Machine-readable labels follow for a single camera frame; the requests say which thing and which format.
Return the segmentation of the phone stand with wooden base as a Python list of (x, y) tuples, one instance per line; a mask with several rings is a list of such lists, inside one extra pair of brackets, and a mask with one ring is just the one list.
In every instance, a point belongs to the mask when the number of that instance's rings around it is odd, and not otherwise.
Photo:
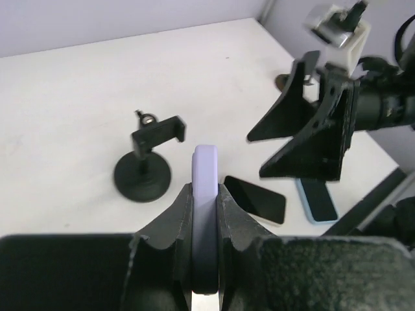
[(313, 75), (320, 58), (320, 51), (306, 52), (301, 58), (295, 59), (292, 64), (290, 73), (280, 74), (275, 80), (275, 86), (283, 91), (286, 86), (289, 86), (295, 74), (300, 70), (300, 76), (304, 86), (311, 86)]

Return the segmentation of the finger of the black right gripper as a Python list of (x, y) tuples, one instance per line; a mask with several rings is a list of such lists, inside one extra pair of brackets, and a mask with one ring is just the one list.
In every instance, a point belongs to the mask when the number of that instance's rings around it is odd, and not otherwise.
[(302, 77), (298, 70), (290, 85), (286, 86), (272, 107), (249, 131), (247, 141), (252, 143), (294, 137), (307, 125), (311, 126), (310, 134), (320, 132), (321, 122), (315, 118), (316, 104), (304, 97), (303, 93)]
[(342, 75), (323, 75), (315, 118), (321, 131), (309, 133), (307, 125), (272, 155), (259, 169), (261, 178), (340, 179), (343, 159), (350, 148), (357, 118), (359, 83)]

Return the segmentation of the phone with blue case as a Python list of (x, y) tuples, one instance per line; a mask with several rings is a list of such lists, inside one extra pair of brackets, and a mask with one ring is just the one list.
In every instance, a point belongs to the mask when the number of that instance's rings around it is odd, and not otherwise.
[(312, 224), (332, 224), (339, 217), (325, 182), (295, 179), (305, 215)]

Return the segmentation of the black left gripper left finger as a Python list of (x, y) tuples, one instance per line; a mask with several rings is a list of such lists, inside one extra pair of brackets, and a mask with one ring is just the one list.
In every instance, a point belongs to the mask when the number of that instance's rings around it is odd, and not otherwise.
[(1, 239), (2, 310), (190, 310), (192, 197), (136, 233)]

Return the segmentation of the phone with lilac case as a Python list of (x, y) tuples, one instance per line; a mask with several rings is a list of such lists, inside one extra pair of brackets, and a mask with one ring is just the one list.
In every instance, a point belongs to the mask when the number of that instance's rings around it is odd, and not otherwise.
[(198, 145), (192, 155), (192, 291), (210, 295), (219, 287), (217, 196), (218, 155), (214, 145)]

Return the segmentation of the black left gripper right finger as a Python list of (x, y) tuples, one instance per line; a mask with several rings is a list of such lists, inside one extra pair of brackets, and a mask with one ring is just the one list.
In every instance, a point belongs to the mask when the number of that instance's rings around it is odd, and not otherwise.
[(413, 310), (414, 258), (398, 241), (273, 235), (217, 198), (221, 310)]

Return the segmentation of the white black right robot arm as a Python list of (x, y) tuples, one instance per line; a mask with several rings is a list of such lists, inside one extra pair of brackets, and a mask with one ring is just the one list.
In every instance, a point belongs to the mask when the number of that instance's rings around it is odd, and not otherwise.
[(355, 132), (414, 125), (414, 44), (403, 45), (409, 25), (404, 22), (396, 33), (396, 63), (362, 57), (364, 75), (358, 79), (330, 63), (317, 67), (318, 51), (276, 78), (280, 96), (247, 139), (288, 142), (261, 166), (261, 178), (337, 181)]

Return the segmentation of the phone with cream case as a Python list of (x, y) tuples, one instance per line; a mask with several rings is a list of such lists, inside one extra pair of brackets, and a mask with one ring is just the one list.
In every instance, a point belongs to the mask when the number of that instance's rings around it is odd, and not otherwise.
[(284, 223), (287, 202), (284, 195), (233, 176), (224, 178), (224, 186), (238, 206), (247, 213), (278, 225)]

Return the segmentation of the black clamp phone stand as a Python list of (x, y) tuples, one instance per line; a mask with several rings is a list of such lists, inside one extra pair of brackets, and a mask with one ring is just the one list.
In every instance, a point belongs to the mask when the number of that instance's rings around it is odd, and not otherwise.
[(176, 139), (185, 141), (186, 125), (179, 116), (158, 120), (151, 113), (137, 110), (138, 129), (131, 133), (133, 150), (121, 157), (113, 171), (115, 188), (125, 198), (138, 203), (161, 198), (171, 183), (167, 160), (153, 148)]

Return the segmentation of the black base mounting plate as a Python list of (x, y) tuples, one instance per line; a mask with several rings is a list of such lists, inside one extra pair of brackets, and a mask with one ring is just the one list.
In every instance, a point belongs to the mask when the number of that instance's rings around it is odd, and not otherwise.
[(390, 237), (413, 248), (414, 173), (393, 171), (325, 235)]

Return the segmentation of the aluminium corner frame post right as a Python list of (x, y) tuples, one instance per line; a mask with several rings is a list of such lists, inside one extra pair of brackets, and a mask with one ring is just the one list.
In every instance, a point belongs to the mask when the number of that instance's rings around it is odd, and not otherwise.
[(260, 24), (264, 25), (267, 22), (267, 20), (270, 16), (270, 13), (272, 12), (272, 9), (275, 6), (275, 4), (276, 4), (276, 0), (266, 0), (264, 2), (264, 5), (263, 5), (263, 7), (260, 11), (260, 14), (259, 14), (258, 18), (257, 18), (257, 21)]

